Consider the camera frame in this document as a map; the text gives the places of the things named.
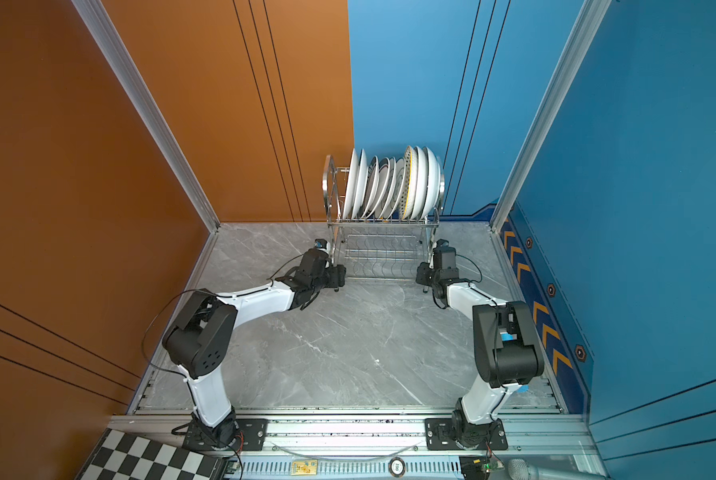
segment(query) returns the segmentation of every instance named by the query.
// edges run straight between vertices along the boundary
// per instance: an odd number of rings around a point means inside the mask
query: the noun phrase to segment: stainless steel dish rack
[[[351,279],[414,280],[416,268],[430,261],[432,246],[440,225],[443,192],[441,174],[439,195],[432,214],[420,220],[343,219],[348,167],[337,167],[331,155],[324,166],[324,206],[332,233],[332,255],[347,268]]]

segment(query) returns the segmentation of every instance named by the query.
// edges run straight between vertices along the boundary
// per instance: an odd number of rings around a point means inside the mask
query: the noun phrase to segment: wall corner trim
[[[174,138],[101,0],[72,0],[72,2],[198,215],[210,232],[216,231],[220,225],[219,217],[214,212],[198,178],[195,177],[193,169],[190,168],[188,159],[179,147],[177,139]]]
[[[545,96],[539,104],[532,126],[526,134],[521,151],[518,152],[515,164],[510,170],[505,188],[499,196],[499,202],[492,216],[492,231],[499,232],[507,219],[507,215],[518,198],[523,182],[534,165],[539,149],[545,141],[555,115],[563,104],[566,93],[574,82],[579,66],[593,42],[598,27],[603,21],[612,0],[584,0],[579,10],[572,32],[568,36],[555,71],[550,78]]]

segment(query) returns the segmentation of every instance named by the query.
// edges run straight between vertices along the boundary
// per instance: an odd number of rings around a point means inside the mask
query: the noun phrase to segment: cable
[[[496,458],[497,460],[499,460],[504,466],[507,467],[507,464],[504,463],[504,462],[502,461],[502,459],[501,459],[500,457],[498,457],[494,452],[492,452],[491,443],[492,443],[492,433],[489,432],[489,433],[488,433],[488,440],[486,440],[486,447],[487,447],[487,449],[488,449],[488,454],[489,454],[489,455],[494,455],[494,458]]]
[[[243,443],[243,441],[241,441],[240,448],[243,449],[243,447],[244,447],[244,443]],[[240,455],[238,455],[238,452],[236,451],[235,448],[230,447],[230,450],[233,451],[233,453],[235,454],[235,457],[238,459],[238,463],[240,464],[240,476],[238,477],[238,480],[243,480],[244,479],[244,463],[240,460]]]
[[[275,277],[275,275],[276,275],[278,272],[280,272],[280,269],[284,268],[284,267],[285,267],[286,265],[288,265],[289,262],[291,262],[292,260],[296,260],[297,258],[299,258],[299,257],[301,257],[301,256],[304,256],[304,254],[299,254],[299,255],[297,255],[296,257],[287,260],[285,264],[279,266],[279,267],[278,267],[278,270],[276,270],[275,273],[273,273],[272,275],[268,276],[267,279],[268,279],[268,280],[272,280],[273,277]]]
[[[436,299],[436,293],[433,291],[432,288],[430,289],[430,294],[432,295],[432,302],[435,303],[438,308],[440,308],[441,310],[446,310],[447,308],[449,308],[448,305],[446,305],[446,306],[440,306],[440,305],[438,304],[438,300]]]
[[[198,292],[198,290],[199,290],[199,289],[197,289],[197,288],[190,288],[190,289],[181,291],[180,293],[177,293],[176,295],[172,296],[171,299],[170,299],[170,301],[169,301],[169,302],[166,302],[166,305],[164,305],[164,307],[161,309],[161,311],[158,312],[158,314],[153,317],[153,319],[150,321],[150,324],[148,325],[148,328],[144,329],[144,333],[142,334],[142,341],[140,342],[139,347],[140,347],[140,351],[142,352],[142,358],[144,358],[144,360],[148,363],[148,365],[150,365],[150,366],[153,367],[154,369],[160,370],[160,371],[162,371],[162,372],[175,373],[175,374],[177,374],[177,375],[179,375],[179,376],[181,376],[181,377],[184,377],[185,379],[188,378],[188,377],[187,377],[185,374],[183,374],[182,372],[179,372],[179,371],[177,371],[177,370],[164,369],[164,368],[161,368],[160,366],[157,366],[157,365],[153,364],[153,363],[150,361],[150,359],[148,358],[148,356],[145,355],[145,353],[144,353],[144,341],[148,338],[148,332],[149,332],[150,329],[152,328],[152,326],[153,326],[153,324],[155,323],[155,321],[156,321],[156,320],[161,316],[161,314],[168,308],[168,306],[171,305],[171,302],[175,301],[177,298],[181,297],[181,296],[184,295],[185,293]],[[161,339],[160,339],[158,342],[160,343],[162,340],[163,340],[163,335],[161,335]]]
[[[481,278],[479,278],[478,280],[472,280],[472,282],[481,283],[481,280],[483,280],[483,272],[481,272],[481,268],[478,266],[478,264],[476,264],[475,262],[473,262],[472,260],[470,260],[468,257],[466,257],[464,255],[457,254],[457,256],[460,256],[460,257],[464,258],[465,260],[467,260],[468,262],[470,262],[471,264],[473,264],[473,266],[478,270],[478,274],[481,276]]]
[[[285,264],[281,265],[281,266],[278,268],[278,270],[276,270],[272,275],[270,275],[269,277],[267,277],[267,279],[268,279],[268,280],[272,280],[273,277],[275,277],[276,274],[277,274],[278,272],[280,272],[280,270],[281,270],[282,268],[284,268],[286,265],[289,264],[289,262],[291,262],[292,260],[296,260],[297,258],[299,258],[299,257],[301,257],[301,256],[303,256],[303,255],[304,255],[304,254],[299,254],[299,255],[295,256],[294,258],[287,260]],[[180,372],[180,371],[178,371],[178,370],[165,369],[165,368],[161,368],[160,366],[157,366],[157,365],[153,364],[153,363],[150,361],[150,359],[148,358],[148,356],[144,353],[144,341],[147,339],[147,337],[148,337],[148,332],[150,332],[150,329],[152,328],[153,324],[155,324],[155,321],[161,316],[161,314],[162,314],[164,311],[166,311],[166,309],[168,308],[168,306],[171,305],[171,302],[175,301],[177,298],[181,297],[181,296],[184,295],[185,293],[198,292],[199,290],[202,291],[202,292],[204,292],[204,293],[209,293],[210,295],[213,295],[215,298],[228,298],[228,297],[233,296],[233,295],[219,295],[219,294],[217,294],[217,293],[211,293],[211,292],[207,292],[206,290],[197,289],[197,288],[190,288],[190,289],[187,289],[187,290],[183,290],[182,292],[180,292],[180,293],[178,293],[178,294],[172,296],[171,299],[169,300],[169,302],[166,302],[166,304],[163,306],[163,308],[161,309],[161,311],[158,312],[158,314],[153,317],[152,321],[151,321],[150,324],[148,325],[148,328],[144,329],[144,334],[142,334],[142,341],[140,342],[140,351],[142,352],[142,358],[144,358],[144,360],[148,363],[148,365],[150,365],[150,366],[153,367],[154,369],[159,370],[159,371],[161,371],[161,372],[174,373],[174,374],[179,375],[179,376],[181,376],[181,377],[183,377],[183,378],[185,378],[185,379],[187,378],[187,376],[186,376],[185,374],[183,374],[182,372]]]
[[[305,455],[305,454],[302,454],[302,453],[292,452],[292,451],[289,450],[288,448],[284,448],[284,447],[282,447],[282,446],[280,446],[280,445],[275,445],[275,444],[273,444],[274,447],[278,448],[278,449],[281,450],[282,452],[286,452],[286,453],[288,453],[289,455],[293,455],[293,456],[297,456],[297,457],[309,458],[309,459],[311,459],[311,460],[322,460],[322,461],[324,461],[324,462],[342,462],[342,461],[344,461],[344,462],[361,462],[361,463],[363,463],[363,462],[376,462],[377,460],[382,460],[382,459],[384,459],[384,458],[393,458],[393,457],[395,457],[395,456],[398,456],[398,455],[404,453],[406,450],[411,450],[412,448],[414,448],[414,447],[416,447],[416,446],[418,446],[418,445],[419,445],[419,443],[416,443],[416,444],[414,444],[414,445],[411,445],[411,446],[402,448],[402,449],[399,450],[398,452],[389,453],[389,454],[387,454],[387,455],[383,455],[383,456],[379,456],[379,457],[344,459],[344,458],[319,457],[319,456]]]
[[[190,424],[191,424],[192,422],[193,422],[193,421],[190,420],[190,422],[187,422],[187,423],[185,423],[184,425],[180,425],[179,427],[174,427],[174,428],[172,428],[172,429],[171,429],[171,435],[177,436],[177,437],[184,437],[184,436],[186,436],[186,435],[188,434],[188,431],[187,431],[187,430],[185,430],[184,432],[179,432],[178,430],[181,430],[182,428],[190,427]]]

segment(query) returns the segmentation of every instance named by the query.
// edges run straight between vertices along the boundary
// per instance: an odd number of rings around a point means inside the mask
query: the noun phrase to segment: black mounting plate
[[[454,428],[450,418],[425,418],[425,432],[428,450],[465,450],[454,439]],[[502,420],[497,419],[488,424],[488,438],[490,440],[488,446],[492,450],[507,450],[507,436]],[[488,450],[486,441],[475,450]]]
[[[262,450],[262,445],[267,435],[267,419],[238,418],[236,422],[238,423],[240,431],[244,433],[244,452],[259,452]],[[184,437],[182,448],[192,452],[208,452],[214,450],[208,438],[202,433],[195,422],[192,422],[188,427],[188,434]],[[238,450],[239,448],[240,440],[236,438],[227,450],[232,454],[233,450]]]

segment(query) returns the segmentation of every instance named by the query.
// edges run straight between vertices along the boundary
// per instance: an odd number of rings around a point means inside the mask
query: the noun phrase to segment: plate
[[[387,185],[387,192],[385,195],[385,202],[382,204],[382,210],[378,213],[378,217],[385,219],[390,216],[392,216],[392,202],[398,198],[398,195],[396,193],[396,185],[399,183],[397,180],[396,175],[396,166],[398,165],[398,162],[396,162],[395,158],[391,158],[387,165],[388,170],[388,178],[390,178],[390,181]]]
[[[382,208],[385,206],[385,201],[387,200],[387,187],[390,185],[390,176],[392,175],[392,170],[390,169],[390,159],[387,157],[383,158],[377,164],[376,168],[379,171],[376,176],[380,178],[380,187],[376,189],[374,204],[372,205],[371,212],[369,213],[369,215],[373,215],[375,218],[380,216]]]
[[[350,173],[347,175],[347,188],[345,190],[345,206],[342,218],[350,218],[353,209],[353,200],[356,196],[356,181],[358,179],[358,152],[353,148],[353,157],[350,159]]]
[[[382,212],[385,218],[392,218],[392,213],[398,210],[398,217],[401,218],[401,201],[406,197],[406,190],[409,188],[409,161],[401,158],[396,162],[396,189],[392,192],[392,203],[390,211]]]
[[[424,150],[427,154],[427,198],[425,198],[425,206],[422,208],[420,218],[428,216],[430,210],[435,206],[441,181],[441,166],[438,165],[436,155],[428,147],[425,147]]]
[[[371,214],[371,206],[374,205],[376,198],[376,189],[380,186],[380,176],[378,175],[380,169],[376,167],[378,163],[379,160],[374,156],[369,164],[369,180],[366,184],[366,195],[364,196],[361,218],[366,218]]]
[[[350,218],[357,218],[363,206],[363,196],[366,194],[366,181],[369,178],[369,160],[366,158],[366,151],[360,151],[360,165],[358,167],[358,178],[356,180],[356,196],[353,200],[353,214]]]
[[[422,208],[425,206],[425,199],[427,198],[427,153],[419,147],[414,147],[416,150],[417,168],[416,168],[416,196],[414,197],[414,208],[411,212],[411,219],[417,220],[420,218]]]
[[[406,220],[411,217],[411,212],[414,209],[414,200],[416,198],[416,169],[420,161],[416,156],[416,150],[411,146],[406,147],[403,158],[406,159],[406,169],[409,171],[409,174],[406,176],[406,195],[401,198],[398,216]]]

